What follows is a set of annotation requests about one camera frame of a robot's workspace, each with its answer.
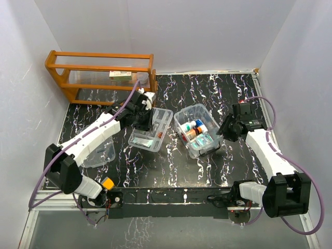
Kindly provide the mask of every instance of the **clear plastic container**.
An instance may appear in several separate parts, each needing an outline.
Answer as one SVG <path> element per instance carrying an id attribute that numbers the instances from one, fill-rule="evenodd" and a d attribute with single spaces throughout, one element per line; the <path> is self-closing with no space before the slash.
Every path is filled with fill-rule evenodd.
<path id="1" fill-rule="evenodd" d="M 96 168 L 103 166 L 115 159 L 115 151 L 112 137 L 101 143 L 92 153 L 90 153 L 82 163 L 83 168 Z"/>
<path id="2" fill-rule="evenodd" d="M 128 140 L 128 144 L 140 149 L 153 152 L 160 150 L 162 140 L 164 139 L 167 128 L 170 125 L 173 112 L 167 109 L 154 108 L 152 117 L 153 128 L 151 131 L 140 131 L 134 129 Z"/>
<path id="3" fill-rule="evenodd" d="M 204 134 L 210 135 L 210 138 L 212 139 L 211 142 L 200 145 L 197 143 L 196 138 L 190 140 L 186 135 L 186 132 L 181 129 L 182 124 L 197 119 L 200 119 L 206 126 L 208 132 Z M 219 125 L 210 115 L 204 105 L 196 104 L 180 110 L 174 114 L 174 123 L 175 131 L 188 149 L 191 158 L 206 156 L 207 154 L 220 149 L 220 142 L 222 141 L 222 137 L 216 135 L 217 131 L 219 130 Z"/>

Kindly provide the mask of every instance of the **blue cap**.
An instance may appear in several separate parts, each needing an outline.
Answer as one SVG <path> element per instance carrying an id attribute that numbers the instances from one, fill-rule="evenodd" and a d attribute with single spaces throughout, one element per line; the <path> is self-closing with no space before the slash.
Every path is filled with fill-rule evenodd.
<path id="1" fill-rule="evenodd" d="M 200 119 L 196 120 L 196 127 L 200 127 L 203 125 L 203 122 Z"/>

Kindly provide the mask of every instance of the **bottle cap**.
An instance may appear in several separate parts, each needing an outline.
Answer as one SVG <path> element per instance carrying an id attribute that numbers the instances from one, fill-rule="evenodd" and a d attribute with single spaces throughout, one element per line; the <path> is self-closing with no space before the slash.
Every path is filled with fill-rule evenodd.
<path id="1" fill-rule="evenodd" d="M 208 132 L 208 129 L 207 129 L 207 127 L 204 124 L 202 124 L 199 128 L 201 128 L 202 133 Z"/>
<path id="2" fill-rule="evenodd" d="M 191 121 L 190 124 L 192 127 L 195 127 L 197 125 L 195 120 Z"/>
<path id="3" fill-rule="evenodd" d="M 203 125 L 202 120 L 197 119 L 197 120 L 196 120 L 196 127 L 200 127 L 201 125 Z"/>
<path id="4" fill-rule="evenodd" d="M 201 127 L 197 127 L 197 128 L 196 128 L 196 130 L 198 130 L 198 134 L 200 134 L 200 133 L 202 133 L 202 132 L 203 132 L 203 130 L 202 130 L 202 128 L 201 128 Z"/>

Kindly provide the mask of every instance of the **small box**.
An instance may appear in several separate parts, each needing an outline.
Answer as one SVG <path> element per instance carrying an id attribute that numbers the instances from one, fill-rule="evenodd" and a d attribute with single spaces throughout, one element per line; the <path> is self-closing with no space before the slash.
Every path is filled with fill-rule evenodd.
<path id="1" fill-rule="evenodd" d="M 150 131 L 140 131 L 134 129 L 128 140 L 128 144 L 140 149 L 158 152 L 161 148 L 162 141 L 167 133 L 173 112 L 167 109 L 153 108 L 152 125 Z"/>
<path id="2" fill-rule="evenodd" d="M 190 140 L 186 132 L 181 129 L 181 125 L 186 122 L 200 119 L 207 128 L 206 138 L 209 143 L 197 143 L 196 139 Z M 196 159 L 220 149 L 223 138 L 217 135 L 219 125 L 211 116 L 210 112 L 202 104 L 188 106 L 174 114 L 175 131 L 189 151 L 191 158 Z"/>
<path id="3" fill-rule="evenodd" d="M 111 81 L 129 81 L 131 80 L 131 72 L 127 71 L 109 71 Z"/>

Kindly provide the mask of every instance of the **cable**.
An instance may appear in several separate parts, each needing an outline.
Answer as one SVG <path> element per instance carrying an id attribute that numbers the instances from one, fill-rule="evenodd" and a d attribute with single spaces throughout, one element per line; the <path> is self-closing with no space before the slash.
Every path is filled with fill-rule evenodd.
<path id="1" fill-rule="evenodd" d="M 262 100 L 265 100 L 265 101 L 268 102 L 269 105 L 271 106 L 272 111 L 273 111 L 273 123 L 272 123 L 271 127 L 268 128 L 268 130 L 273 130 L 274 127 L 275 127 L 275 122 L 276 122 L 276 111 L 275 111 L 274 106 L 272 105 L 272 103 L 271 103 L 266 97 L 262 97 L 262 96 L 253 96 L 253 97 L 250 97 L 250 98 L 245 99 L 244 102 L 247 102 L 247 101 L 249 101 L 249 100 L 254 100 L 254 99 L 262 99 Z"/>
<path id="2" fill-rule="evenodd" d="M 90 219 L 88 216 L 87 216 L 87 214 L 84 212 L 84 210 L 82 209 L 82 207 L 78 204 L 78 201 L 77 201 L 77 199 L 76 199 L 76 197 L 75 197 L 75 194 L 73 193 L 73 198 L 74 198 L 74 201 L 76 202 L 76 206 L 78 207 L 78 209 L 84 214 L 84 216 L 86 217 L 86 219 L 87 219 L 87 221 L 90 223 L 90 224 L 92 224 L 92 225 L 94 225 L 94 226 L 96 226 L 97 225 L 97 223 L 96 222 L 94 222 L 92 219 Z"/>
<path id="3" fill-rule="evenodd" d="M 300 166 L 298 163 L 294 162 L 292 159 L 288 158 L 287 156 L 284 156 L 283 154 L 281 154 L 280 152 L 277 151 L 276 148 L 273 147 L 273 145 L 270 143 L 270 140 L 269 140 L 269 131 L 273 130 L 274 129 L 274 126 L 275 126 L 275 122 L 276 122 L 276 111 L 275 111 L 275 108 L 274 106 L 272 105 L 272 103 L 266 99 L 265 97 L 261 97 L 261 96 L 253 96 L 253 97 L 250 97 L 250 98 L 247 98 L 245 99 L 244 101 L 247 102 L 249 100 L 252 100 L 252 99 L 263 99 L 265 100 L 266 102 L 268 102 L 272 108 L 272 111 L 273 111 L 273 124 L 271 127 L 269 127 L 266 131 L 266 142 L 269 144 L 269 146 L 271 147 L 271 149 L 276 152 L 276 155 L 278 155 L 279 157 L 281 157 L 282 159 L 286 160 L 287 162 L 289 162 L 290 164 L 294 165 L 295 167 L 299 168 L 300 170 L 303 171 L 304 174 L 306 174 L 309 179 L 311 180 L 313 186 L 315 187 L 316 189 L 316 192 L 317 192 L 317 195 L 318 195 L 318 198 L 319 198 L 319 201 L 320 201 L 320 206 L 321 206 L 321 215 L 320 215 L 320 219 L 317 223 L 317 225 L 315 226 L 315 228 L 313 228 L 311 231 L 308 231 L 308 232 L 303 232 L 303 231 L 300 231 L 296 228 L 294 228 L 288 221 L 286 221 L 286 219 L 284 217 L 281 217 L 282 221 L 285 222 L 285 224 L 291 229 L 293 230 L 294 232 L 296 233 L 299 233 L 301 235 L 311 235 L 315 232 L 317 232 L 322 224 L 323 224 L 323 221 L 324 221 L 324 217 L 325 217 L 325 206 L 324 206 L 324 200 L 323 200 L 323 195 L 322 195 L 322 192 L 317 184 L 317 182 L 314 180 L 314 178 L 312 177 L 312 175 L 305 169 L 303 168 L 302 166 Z"/>
<path id="4" fill-rule="evenodd" d="M 103 215 L 102 217 L 100 217 L 99 220 L 96 222 L 96 224 L 98 224 L 98 223 L 101 221 L 101 219 L 104 218 L 104 217 L 106 217 L 106 216 L 107 216 L 107 215 L 105 214 L 105 215 Z"/>
<path id="5" fill-rule="evenodd" d="M 116 112 L 116 114 L 115 114 L 112 118 L 110 118 L 108 121 L 102 123 L 99 127 L 104 126 L 104 125 L 106 125 L 106 124 L 112 122 L 112 121 L 113 121 L 113 120 L 114 120 L 114 119 L 115 119 L 115 118 L 116 118 L 116 117 L 117 117 L 117 116 L 123 111 L 123 109 L 125 108 L 125 106 L 126 106 L 126 105 L 128 104 L 128 102 L 130 101 L 131 97 L 133 96 L 133 94 L 134 94 L 134 92 L 135 92 L 135 90 L 136 90 L 136 87 L 137 87 L 138 85 L 139 85 L 140 88 L 141 88 L 141 83 L 140 83 L 139 80 L 136 81 L 136 83 L 135 83 L 133 89 L 131 90 L 131 92 L 130 92 L 128 98 L 127 98 L 127 100 L 126 100 L 125 103 L 122 105 L 122 107 Z M 84 134 L 83 137 L 85 137 L 85 136 L 87 136 L 87 135 L 89 135 L 89 134 L 91 134 L 91 133 L 92 133 L 92 131 L 89 131 L 89 132 L 87 132 L 86 134 Z M 56 162 L 56 160 L 57 160 L 62 154 L 65 153 L 66 150 L 68 150 L 69 148 L 71 148 L 72 146 L 74 146 L 75 144 L 77 144 L 79 141 L 81 141 L 81 138 L 78 138 L 77 140 L 75 140 L 75 141 L 73 141 L 71 144 L 69 144 L 67 147 L 65 147 L 64 149 L 62 149 L 62 150 L 61 150 L 58 154 L 56 154 L 56 156 L 55 156 L 55 157 L 54 157 L 54 158 L 48 163 L 48 165 L 47 165 L 46 168 L 44 169 L 43 173 L 41 174 L 41 176 L 40 176 L 40 178 L 39 178 L 39 180 L 38 180 L 38 182 L 37 182 L 37 184 L 36 184 L 34 190 L 33 190 L 32 193 L 31 193 L 30 200 L 29 200 L 29 210 L 32 209 L 32 208 L 35 208 L 36 206 L 40 205 L 40 204 L 43 203 L 44 201 L 48 200 L 49 198 L 51 198 L 51 197 L 53 197 L 53 196 L 59 194 L 59 192 L 58 192 L 58 193 L 54 193 L 53 195 L 50 195 L 50 196 L 44 198 L 43 200 L 39 201 L 38 203 L 33 204 L 33 202 L 34 202 L 34 200 L 35 200 L 35 197 L 36 197 L 36 194 L 37 194 L 37 192 L 38 192 L 38 188 L 39 188 L 39 186 L 41 185 L 41 183 L 42 183 L 42 181 L 43 181 L 45 175 L 46 175 L 47 172 L 49 171 L 49 169 L 50 169 L 50 168 L 52 167 L 52 165 Z"/>
<path id="6" fill-rule="evenodd" d="M 251 201 L 247 202 L 247 203 L 245 204 L 245 207 L 244 207 L 244 210 L 243 210 L 243 211 L 249 211 L 249 210 L 251 209 L 251 205 L 252 205 L 252 202 L 251 202 Z"/>
<path id="7" fill-rule="evenodd" d="M 261 209 L 260 209 L 258 215 L 256 216 L 256 218 L 254 218 L 251 222 L 245 223 L 245 225 L 246 226 L 247 225 L 251 225 L 252 223 L 254 223 L 255 221 L 257 221 L 260 218 L 260 216 L 261 216 L 262 213 L 263 213 L 263 207 L 261 207 Z"/>
<path id="8" fill-rule="evenodd" d="M 46 173 L 49 171 L 49 169 L 52 167 L 52 165 L 55 163 L 55 161 L 63 154 L 65 153 L 66 150 L 68 150 L 70 147 L 72 147 L 73 145 L 77 144 L 79 141 L 81 141 L 81 139 L 77 139 L 75 141 L 73 141 L 71 144 L 69 144 L 67 147 L 65 147 L 63 150 L 61 150 L 58 154 L 56 154 L 56 156 L 49 162 L 49 164 L 46 166 L 46 168 L 44 169 L 43 173 L 41 174 L 34 190 L 32 191 L 32 194 L 30 196 L 30 200 L 29 200 L 29 210 L 33 209 L 36 207 L 36 205 L 33 204 L 38 188 L 41 185 L 44 176 L 46 175 Z M 43 203 L 44 201 L 48 200 L 47 198 L 39 201 L 38 205 Z"/>
<path id="9" fill-rule="evenodd" d="M 60 193 L 62 193 L 61 190 L 58 191 L 58 192 L 55 192 L 55 193 L 53 193 L 53 194 L 51 194 L 51 195 L 49 195 L 48 197 L 42 199 L 41 201 L 38 201 L 37 203 L 33 204 L 31 208 L 35 208 L 36 206 L 42 204 L 44 201 L 46 201 L 46 200 L 48 200 L 48 199 L 52 198 L 53 196 L 56 196 L 56 195 L 58 195 L 58 194 L 60 194 Z"/>

